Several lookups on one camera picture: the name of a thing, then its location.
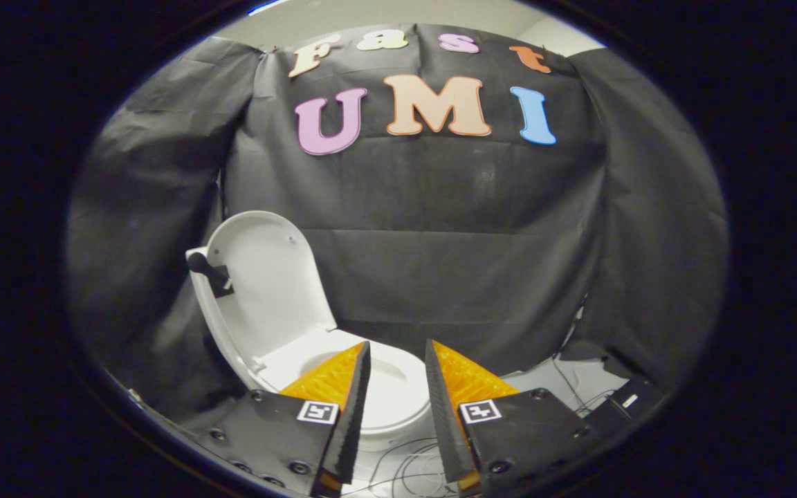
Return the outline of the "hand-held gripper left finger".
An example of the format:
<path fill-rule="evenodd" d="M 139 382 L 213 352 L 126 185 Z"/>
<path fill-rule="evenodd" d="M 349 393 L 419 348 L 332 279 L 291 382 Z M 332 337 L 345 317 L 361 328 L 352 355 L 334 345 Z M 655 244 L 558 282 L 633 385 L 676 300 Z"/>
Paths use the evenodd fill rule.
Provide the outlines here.
<path fill-rule="evenodd" d="M 278 393 L 249 391 L 196 429 L 195 442 L 290 496 L 338 497 L 354 475 L 371 371 L 363 341 Z"/>

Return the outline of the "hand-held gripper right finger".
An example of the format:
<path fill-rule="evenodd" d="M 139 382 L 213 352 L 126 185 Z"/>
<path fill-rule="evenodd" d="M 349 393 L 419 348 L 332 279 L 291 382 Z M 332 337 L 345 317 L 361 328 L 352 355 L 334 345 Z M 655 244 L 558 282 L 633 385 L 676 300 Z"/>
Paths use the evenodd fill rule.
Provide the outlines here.
<path fill-rule="evenodd" d="M 443 473 L 460 495 L 553 492 L 601 444 L 549 390 L 520 391 L 437 341 L 425 369 Z"/>

